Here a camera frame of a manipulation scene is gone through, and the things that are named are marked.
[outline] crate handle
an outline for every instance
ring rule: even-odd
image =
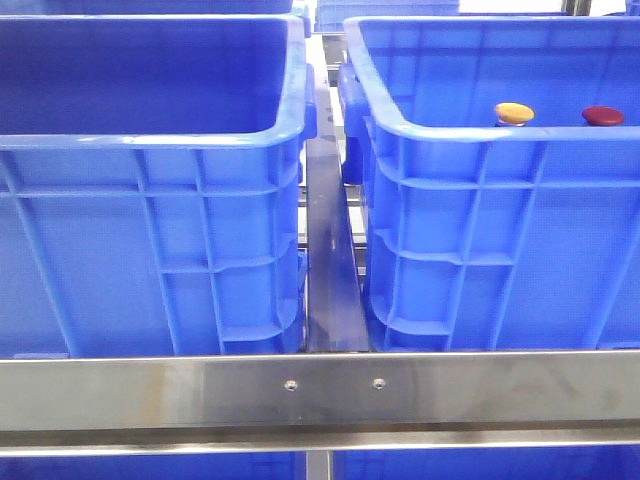
[[[342,165],[342,179],[345,183],[360,185],[363,168],[362,145],[364,142],[370,142],[364,118],[370,113],[367,97],[350,63],[340,67],[338,92],[347,136],[347,158]]]

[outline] metal post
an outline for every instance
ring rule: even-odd
[[[588,17],[591,13],[591,0],[563,0],[562,11],[571,16]]]

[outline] crate rim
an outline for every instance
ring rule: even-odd
[[[153,15],[0,15],[0,28],[12,22],[281,22],[287,25],[284,80],[275,123],[258,132],[207,134],[11,134],[0,135],[0,149],[174,149],[264,148],[300,135],[305,125],[307,66],[304,22],[292,14],[153,14]]]
[[[352,17],[344,21],[344,32],[347,39],[347,49],[350,63],[358,77],[366,78],[361,82],[367,103],[371,109],[376,124],[383,130],[411,140],[445,141],[458,143],[478,143],[492,141],[575,141],[575,140],[637,140],[640,126],[616,127],[615,135],[611,129],[577,127],[527,127],[527,128],[494,128],[494,127],[427,127],[410,122],[400,112],[392,99],[387,87],[380,78],[368,47],[362,36],[361,23],[386,23],[400,25],[402,23],[542,23],[554,24],[558,22],[576,23],[613,23],[619,25],[639,22],[634,17],[499,17],[499,16],[468,16],[468,17],[437,17],[437,16],[375,16]]]

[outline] metal bar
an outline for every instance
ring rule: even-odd
[[[284,449],[291,439],[308,450],[326,447],[324,433],[331,449],[363,448],[389,431],[412,444],[416,428],[420,445],[465,434],[493,443],[513,430],[531,431],[526,441],[569,441],[577,430],[579,440],[626,443],[640,440],[637,378],[637,350],[8,360],[0,448],[83,444],[71,435],[107,450],[174,440]],[[265,433],[277,428],[281,439]],[[363,429],[371,435],[353,436]],[[451,435],[433,437],[443,429]]]
[[[379,450],[424,448],[499,448],[575,445],[640,444],[637,424],[604,428],[589,424],[558,428],[501,429],[500,426],[466,425],[453,429],[421,426],[423,430],[354,432],[339,428],[211,430],[150,430],[118,432],[34,432],[0,437],[0,457],[159,455],[223,452],[278,452],[327,450]],[[315,480],[322,470],[316,470]]]
[[[307,452],[306,480],[333,480],[333,452],[327,450]]]
[[[308,351],[367,351],[347,198],[331,110],[322,37],[308,42],[316,75],[318,137],[307,142]]]
[[[591,0],[563,0],[562,11],[567,15],[588,17],[591,13]]]

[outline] metal shelf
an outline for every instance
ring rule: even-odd
[[[322,40],[306,353],[0,361],[0,456],[640,444],[640,351],[368,352]]]

